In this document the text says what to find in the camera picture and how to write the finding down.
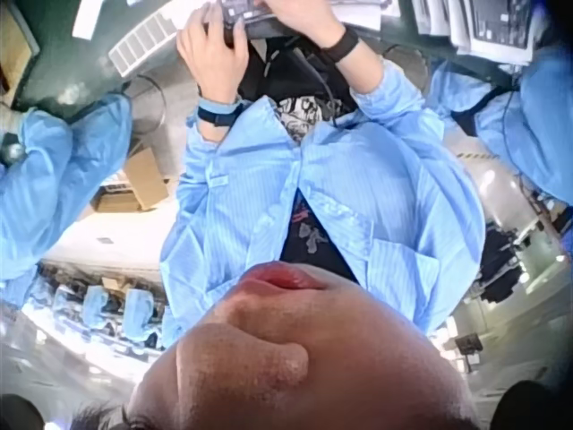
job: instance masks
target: mouth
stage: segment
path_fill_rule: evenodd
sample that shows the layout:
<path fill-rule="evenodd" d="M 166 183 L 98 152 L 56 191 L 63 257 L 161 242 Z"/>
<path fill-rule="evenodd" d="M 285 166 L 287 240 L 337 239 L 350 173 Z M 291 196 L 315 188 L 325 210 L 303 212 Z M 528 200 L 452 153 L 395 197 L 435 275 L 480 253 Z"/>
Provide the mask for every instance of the mouth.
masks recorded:
<path fill-rule="evenodd" d="M 327 284 L 287 262 L 266 262 L 248 270 L 239 280 L 237 288 L 271 288 L 279 290 L 303 290 L 327 288 Z"/>

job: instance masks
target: worker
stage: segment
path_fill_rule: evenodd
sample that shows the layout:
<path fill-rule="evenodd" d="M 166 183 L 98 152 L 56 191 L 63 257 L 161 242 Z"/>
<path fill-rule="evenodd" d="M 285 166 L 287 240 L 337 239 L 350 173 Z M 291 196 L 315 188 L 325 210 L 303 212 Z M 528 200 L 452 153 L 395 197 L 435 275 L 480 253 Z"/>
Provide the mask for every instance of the worker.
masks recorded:
<path fill-rule="evenodd" d="M 98 428 L 480 426 L 458 371 L 406 318 L 336 274 L 270 262 L 159 357 L 123 414 L 88 409 L 70 426 Z"/>
<path fill-rule="evenodd" d="M 0 105 L 0 128 L 25 147 L 22 160 L 0 168 L 0 298 L 20 308 L 38 261 L 124 164 L 131 105 L 108 95 L 72 125 L 41 110 L 20 114 Z"/>
<path fill-rule="evenodd" d="M 230 48 L 219 4 L 192 14 L 177 46 L 201 100 L 160 264 L 182 328 L 173 330 L 193 327 L 246 269 L 280 260 L 334 272 L 434 331 L 479 269 L 485 223 L 472 179 L 442 146 L 443 123 L 420 92 L 327 0 L 267 4 L 331 56 L 358 109 L 308 127 L 299 143 L 273 100 L 237 97 L 249 56 L 243 25 Z"/>
<path fill-rule="evenodd" d="M 572 67 L 568 47 L 544 47 L 519 88 L 503 92 L 444 63 L 433 74 L 428 106 L 539 191 L 573 205 Z"/>

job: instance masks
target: hand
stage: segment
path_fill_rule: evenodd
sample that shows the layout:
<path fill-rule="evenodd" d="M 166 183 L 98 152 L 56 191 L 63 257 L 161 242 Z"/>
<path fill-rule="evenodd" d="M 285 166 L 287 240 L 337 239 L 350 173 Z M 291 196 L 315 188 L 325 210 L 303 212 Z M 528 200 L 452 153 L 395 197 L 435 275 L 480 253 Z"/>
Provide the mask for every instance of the hand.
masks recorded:
<path fill-rule="evenodd" d="M 207 32 L 205 21 L 209 23 Z M 225 44 L 223 31 L 220 3 L 206 3 L 192 13 L 187 27 L 177 34 L 177 50 L 201 88 L 201 95 L 211 101 L 231 104 L 235 103 L 247 69 L 249 49 L 243 21 L 238 21 L 233 28 L 234 49 Z"/>
<path fill-rule="evenodd" d="M 333 47 L 345 32 L 328 0 L 255 0 L 266 3 L 278 20 L 316 43 Z"/>

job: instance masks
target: green desk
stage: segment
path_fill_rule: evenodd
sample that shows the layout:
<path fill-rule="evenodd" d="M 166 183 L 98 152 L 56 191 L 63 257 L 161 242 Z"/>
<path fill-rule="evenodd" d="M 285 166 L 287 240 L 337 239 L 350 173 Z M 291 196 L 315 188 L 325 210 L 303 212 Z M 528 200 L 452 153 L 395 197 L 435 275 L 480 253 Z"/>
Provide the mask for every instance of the green desk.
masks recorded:
<path fill-rule="evenodd" d="M 109 50 L 133 27 L 168 0 L 142 0 L 129 7 L 125 0 L 106 0 L 91 41 L 74 39 L 72 29 L 80 0 L 15 0 L 40 46 L 28 75 L 19 88 L 18 109 L 38 107 L 54 115 L 69 118 L 99 99 L 123 81 L 107 57 Z M 510 78 L 495 63 L 477 57 L 456 56 L 447 38 L 420 36 L 410 0 L 399 0 L 400 19 L 382 21 L 382 30 L 363 32 L 371 45 L 398 44 L 421 50 L 428 56 L 448 58 L 473 73 L 499 85 L 509 86 Z M 276 20 L 266 20 L 247 28 L 251 39 L 288 34 Z M 175 42 L 153 56 L 142 70 L 175 61 Z"/>

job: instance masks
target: shirt pocket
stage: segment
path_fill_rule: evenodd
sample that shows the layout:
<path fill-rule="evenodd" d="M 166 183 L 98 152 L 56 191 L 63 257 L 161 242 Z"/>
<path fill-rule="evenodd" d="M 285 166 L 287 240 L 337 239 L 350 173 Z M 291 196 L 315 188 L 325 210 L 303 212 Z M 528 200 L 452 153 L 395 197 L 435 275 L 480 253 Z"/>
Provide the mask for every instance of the shirt pocket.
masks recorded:
<path fill-rule="evenodd" d="M 408 246 L 373 239 L 368 291 L 409 321 L 423 313 L 438 278 L 440 262 Z"/>

